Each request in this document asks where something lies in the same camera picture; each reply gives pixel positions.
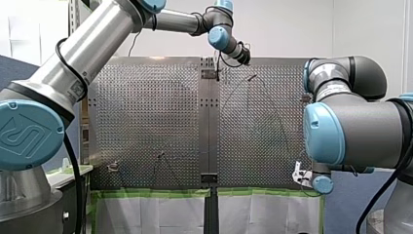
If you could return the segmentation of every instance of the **end effector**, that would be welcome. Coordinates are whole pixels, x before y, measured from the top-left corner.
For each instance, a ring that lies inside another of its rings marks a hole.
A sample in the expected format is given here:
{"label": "end effector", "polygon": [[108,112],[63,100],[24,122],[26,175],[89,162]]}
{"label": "end effector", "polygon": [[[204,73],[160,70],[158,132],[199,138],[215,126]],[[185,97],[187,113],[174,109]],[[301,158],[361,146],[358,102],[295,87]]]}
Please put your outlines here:
{"label": "end effector", "polygon": [[248,65],[251,58],[250,50],[232,33],[233,14],[232,0],[217,0],[213,6],[206,8],[203,14],[162,10],[144,27],[153,30],[186,32],[194,37],[208,33],[208,42],[214,49],[237,60],[240,64]]}

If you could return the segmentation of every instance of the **white wall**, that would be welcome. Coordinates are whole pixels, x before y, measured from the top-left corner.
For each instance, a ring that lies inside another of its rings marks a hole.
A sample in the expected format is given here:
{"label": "white wall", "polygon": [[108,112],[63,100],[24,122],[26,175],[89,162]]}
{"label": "white wall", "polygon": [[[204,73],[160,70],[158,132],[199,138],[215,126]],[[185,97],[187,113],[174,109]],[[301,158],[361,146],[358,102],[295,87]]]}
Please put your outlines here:
{"label": "white wall", "polygon": [[[213,0],[168,0],[167,8],[203,12]],[[234,36],[251,44],[254,57],[331,57],[333,1],[331,0],[235,0]],[[127,56],[132,36],[118,56]],[[204,35],[151,30],[142,31],[131,53],[136,57],[212,56],[213,49]]]}
{"label": "white wall", "polygon": [[388,98],[406,89],[406,1],[334,0],[333,56],[359,55],[376,60],[388,78]]}
{"label": "white wall", "polygon": [[0,0],[0,55],[43,64],[68,34],[67,0]]}

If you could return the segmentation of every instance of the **perforated metal panel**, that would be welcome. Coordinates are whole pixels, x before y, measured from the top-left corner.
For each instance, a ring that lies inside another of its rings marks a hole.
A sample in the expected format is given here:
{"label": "perforated metal panel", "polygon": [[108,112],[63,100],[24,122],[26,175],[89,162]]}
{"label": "perforated metal panel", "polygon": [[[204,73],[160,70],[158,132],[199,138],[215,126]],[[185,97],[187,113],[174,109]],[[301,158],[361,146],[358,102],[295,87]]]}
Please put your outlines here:
{"label": "perforated metal panel", "polygon": [[252,62],[221,75],[219,185],[290,187],[295,161],[310,164],[302,131],[305,59]]}
{"label": "perforated metal panel", "polygon": [[114,58],[103,68],[90,92],[93,189],[200,186],[199,63]]}

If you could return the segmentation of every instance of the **metal frame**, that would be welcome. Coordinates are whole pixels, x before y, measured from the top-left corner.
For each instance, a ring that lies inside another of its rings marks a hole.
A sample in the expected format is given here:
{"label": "metal frame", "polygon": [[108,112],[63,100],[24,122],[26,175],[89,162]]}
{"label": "metal frame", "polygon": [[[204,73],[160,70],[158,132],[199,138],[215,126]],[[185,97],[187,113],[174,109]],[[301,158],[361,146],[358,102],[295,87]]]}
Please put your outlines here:
{"label": "metal frame", "polygon": [[[288,72],[290,70],[288,69],[291,65],[297,66],[298,64],[304,63],[305,59],[304,58],[255,58],[251,61],[251,67],[247,68],[238,68],[236,70],[238,71],[243,71],[243,69],[252,69],[254,72],[260,72],[260,69],[272,69],[272,66],[279,67],[281,70],[284,69],[283,72]],[[111,61],[109,61],[108,65],[113,65],[113,64],[123,64],[123,65],[135,65],[135,64],[161,64],[161,65],[168,65],[168,64],[196,64],[197,69],[198,69],[198,113],[199,113],[199,118],[198,118],[198,123],[199,123],[199,172],[200,172],[200,186],[199,187],[216,187],[216,186],[265,186],[265,187],[288,187],[288,188],[299,188],[293,181],[291,183],[287,184],[259,184],[259,183],[249,183],[246,181],[243,184],[230,184],[228,181],[220,182],[220,170],[218,168],[219,166],[219,144],[220,144],[220,125],[221,125],[221,111],[222,111],[222,106],[221,106],[221,93],[222,93],[222,82],[226,82],[227,79],[234,79],[232,76],[232,73],[228,72],[221,72],[221,80],[218,82],[215,79],[214,74],[214,64],[213,64],[213,59],[212,58],[163,58],[163,59],[152,59],[152,58],[113,58]],[[291,82],[291,87],[294,87],[294,90],[296,91],[297,89],[301,89],[301,81],[300,80],[295,80]],[[248,93],[257,92],[257,88],[251,87],[248,88]],[[90,106],[90,116],[91,116],[91,122],[90,122],[90,155],[93,158],[92,163],[94,165],[101,165],[101,162],[99,162],[99,157],[96,157],[99,155],[98,152],[98,147],[97,147],[97,137],[96,137],[96,106],[98,105],[98,99],[97,99],[97,93],[96,93],[96,83],[92,83],[91,88],[90,88],[90,98],[89,98],[89,106]],[[301,96],[300,94],[296,94],[297,97],[297,103],[296,105],[301,105],[303,108],[307,104],[307,102],[300,102]],[[287,135],[286,136],[288,140],[301,140],[301,136],[291,136]],[[310,161],[306,161],[305,156],[300,158],[305,165],[309,165]],[[161,186],[160,188],[171,188],[171,189],[176,189],[178,187],[176,186]]]}

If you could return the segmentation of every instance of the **cable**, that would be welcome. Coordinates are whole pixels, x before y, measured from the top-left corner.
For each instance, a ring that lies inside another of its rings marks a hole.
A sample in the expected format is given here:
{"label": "cable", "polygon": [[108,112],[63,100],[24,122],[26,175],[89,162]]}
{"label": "cable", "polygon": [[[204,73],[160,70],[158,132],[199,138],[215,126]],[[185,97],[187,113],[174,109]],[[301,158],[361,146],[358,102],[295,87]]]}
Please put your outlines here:
{"label": "cable", "polygon": [[290,150],[290,148],[289,148],[289,143],[288,143],[288,137],[287,137],[287,134],[286,134],[284,125],[283,125],[283,123],[282,123],[282,117],[280,116],[279,112],[277,111],[277,106],[276,106],[275,102],[273,101],[273,99],[271,98],[271,96],[270,96],[270,94],[269,94],[269,92],[268,92],[268,90],[267,90],[267,87],[266,87],[266,85],[265,85],[265,82],[264,82],[260,77],[258,77],[257,74],[253,74],[253,75],[251,75],[251,76],[248,76],[246,79],[241,80],[241,81],[237,84],[237,86],[233,89],[233,91],[230,93],[230,95],[228,95],[228,97],[227,97],[227,98],[225,99],[225,101],[224,101],[224,104],[222,105],[222,108],[221,108],[221,118],[222,118],[222,116],[223,116],[223,113],[225,113],[225,111],[224,111],[224,110],[225,110],[225,107],[227,106],[227,103],[228,103],[228,101],[230,100],[230,98],[232,97],[232,95],[234,94],[234,92],[240,87],[240,85],[241,85],[243,82],[245,82],[245,81],[250,82],[250,81],[252,81],[252,79],[255,79],[255,78],[257,78],[257,79],[259,79],[259,80],[261,81],[262,86],[263,86],[263,88],[264,88],[264,95],[266,96],[266,98],[268,99],[268,101],[271,103],[271,105],[273,105],[274,111],[275,111],[275,113],[276,113],[276,115],[277,115],[277,119],[279,120],[279,124],[280,124],[281,130],[282,130],[282,135],[283,135],[283,137],[285,138],[286,150],[287,150],[288,153],[291,154],[291,150]]}
{"label": "cable", "polygon": [[355,169],[355,167],[350,165],[350,169],[352,169],[352,171],[353,171],[353,176],[358,177],[358,173],[357,173],[357,170]]}
{"label": "cable", "polygon": [[80,83],[82,84],[83,94],[82,94],[82,95],[79,97],[79,99],[77,100],[77,101],[79,101],[79,100],[82,100],[83,98],[85,98],[86,95],[88,94],[88,84],[86,83],[85,79],[79,74],[79,72],[77,72],[77,71],[75,70],[75,68],[73,68],[71,65],[69,65],[69,64],[66,62],[66,59],[64,59],[64,57],[61,55],[60,46],[61,46],[61,44],[62,44],[63,42],[66,41],[66,39],[67,39],[67,38],[63,38],[63,39],[61,39],[60,41],[57,42],[57,44],[56,44],[56,55],[57,55],[58,58],[60,59],[61,63],[63,63],[63,65],[64,65],[67,69],[69,69],[69,70],[73,73],[73,75],[75,75],[76,78],[77,78],[77,79],[80,81]]}
{"label": "cable", "polygon": [[303,178],[301,179],[301,183],[300,183],[300,187],[301,187],[301,191],[306,195],[306,196],[308,196],[308,197],[320,197],[320,196],[322,196],[322,194],[320,194],[319,193],[319,195],[316,195],[316,196],[314,196],[314,195],[310,195],[310,194],[308,194],[307,192],[306,192],[306,190],[304,190],[304,187],[303,187],[303,181],[304,181],[304,178],[306,177],[306,174],[307,174],[307,172],[309,172],[311,170],[311,168],[309,168],[309,169],[307,169],[306,171],[305,171],[305,173],[303,174]]}
{"label": "cable", "polygon": [[240,63],[240,64],[238,64],[238,65],[230,65],[230,64],[222,57],[221,52],[219,52],[219,57],[222,59],[222,61],[225,63],[225,65],[227,65],[227,66],[229,66],[229,67],[238,68],[238,67],[241,67],[241,66],[243,65],[242,63]]}
{"label": "cable", "polygon": [[[397,102],[406,109],[407,113],[409,113],[409,119],[412,121],[412,114],[410,107],[403,101]],[[379,191],[374,195],[374,197],[370,200],[367,207],[364,209],[364,212],[361,214],[360,218],[358,219],[357,226],[356,226],[356,234],[360,234],[361,225],[370,213],[373,206],[379,200],[379,198],[386,192],[386,190],[392,185],[392,183],[397,179],[397,177],[401,174],[403,170],[405,170],[412,161],[412,153],[413,153],[413,138],[410,140],[409,147],[406,150],[402,160],[396,166],[395,171],[392,173],[390,178],[383,184],[383,186],[379,189]]]}
{"label": "cable", "polygon": [[133,38],[133,43],[131,44],[131,48],[130,48],[130,52],[128,53],[128,57],[131,56],[131,50],[133,49],[134,43],[136,42],[136,38],[137,38],[137,36],[138,36],[139,34],[140,34],[140,32],[137,32],[136,35],[135,35],[134,38]]}
{"label": "cable", "polygon": [[206,26],[206,20],[204,19],[204,16],[203,16],[201,13],[191,13],[191,15],[199,16],[199,17],[202,19],[202,21],[203,21],[204,30],[207,31],[207,32],[209,32],[209,29],[208,29],[207,26]]}
{"label": "cable", "polygon": [[73,151],[72,144],[67,134],[64,134],[64,146],[66,146],[69,159],[73,167],[73,174],[75,175],[76,185],[76,227],[75,234],[81,234],[82,231],[82,216],[83,216],[83,203],[82,203],[82,179],[80,177],[79,165],[76,160],[75,152]]}
{"label": "cable", "polygon": [[154,15],[152,17],[152,31],[155,31],[157,27],[158,27],[158,19],[156,18],[156,15]]}

